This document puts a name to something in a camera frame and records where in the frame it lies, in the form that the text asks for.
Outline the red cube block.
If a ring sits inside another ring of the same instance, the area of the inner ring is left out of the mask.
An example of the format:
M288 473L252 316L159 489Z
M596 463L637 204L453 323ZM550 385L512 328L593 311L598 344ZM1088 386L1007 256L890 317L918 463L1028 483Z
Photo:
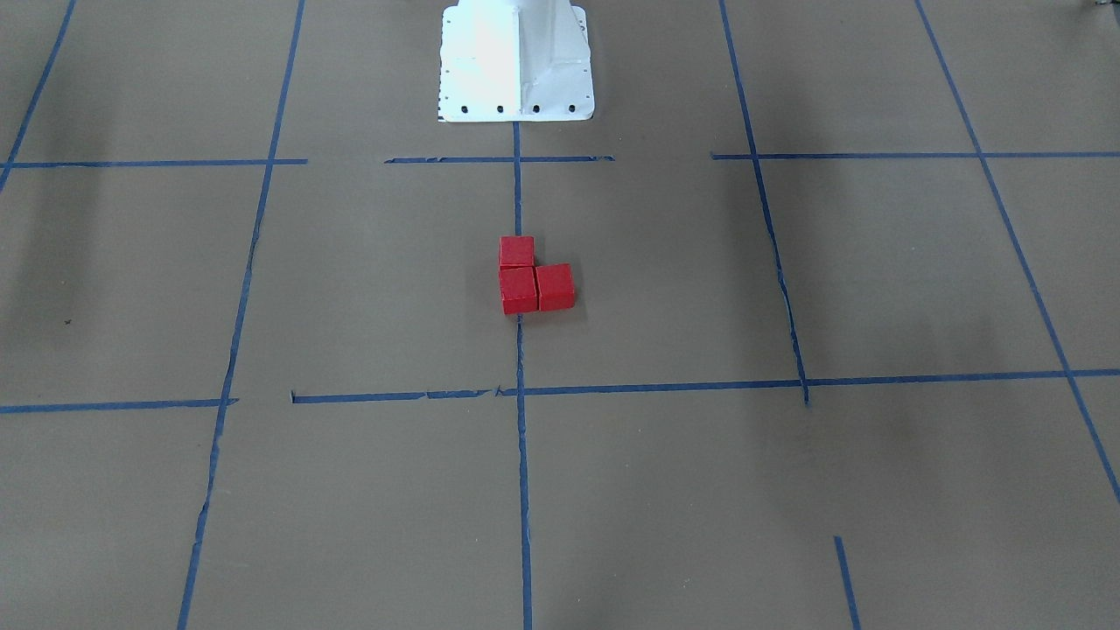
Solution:
M570 263L535 267L536 311L571 311L577 291Z
M532 235L500 237L500 270L536 266L536 240Z
M535 267L500 268L500 306L508 316L539 311Z

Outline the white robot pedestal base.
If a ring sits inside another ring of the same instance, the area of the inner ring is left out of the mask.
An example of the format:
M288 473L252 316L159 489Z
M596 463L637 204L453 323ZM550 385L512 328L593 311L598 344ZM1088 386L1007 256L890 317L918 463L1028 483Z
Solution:
M591 120L587 12L569 1L458 1L444 9L441 123Z

